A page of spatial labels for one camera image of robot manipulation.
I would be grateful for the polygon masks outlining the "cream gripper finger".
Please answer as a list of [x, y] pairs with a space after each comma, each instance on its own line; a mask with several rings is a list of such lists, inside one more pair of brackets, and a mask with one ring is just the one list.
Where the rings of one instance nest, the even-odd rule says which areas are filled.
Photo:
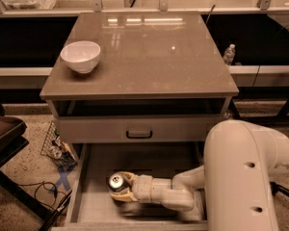
[[116, 201], [121, 202], [137, 202], [138, 199], [135, 197], [135, 195], [130, 192], [112, 192], [111, 197]]
[[137, 178], [137, 174], [128, 171], [119, 171], [115, 174], [115, 182], [120, 184], [126, 182], [129, 185], [132, 185]]

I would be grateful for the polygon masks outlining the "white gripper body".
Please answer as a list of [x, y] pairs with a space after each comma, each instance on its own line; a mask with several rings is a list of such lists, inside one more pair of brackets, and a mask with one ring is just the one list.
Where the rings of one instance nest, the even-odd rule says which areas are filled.
[[132, 193], [135, 199], [141, 203], [151, 203], [151, 185], [152, 176], [140, 175], [137, 176], [132, 184]]

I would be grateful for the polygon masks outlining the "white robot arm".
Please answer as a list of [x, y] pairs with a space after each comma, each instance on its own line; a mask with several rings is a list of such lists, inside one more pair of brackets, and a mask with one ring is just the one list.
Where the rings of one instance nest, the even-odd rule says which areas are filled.
[[205, 191], [208, 231], [279, 231], [270, 178], [289, 170], [289, 138], [242, 120], [215, 125], [204, 144], [204, 164], [172, 179], [119, 171], [111, 197], [160, 204], [178, 212], [197, 206]]

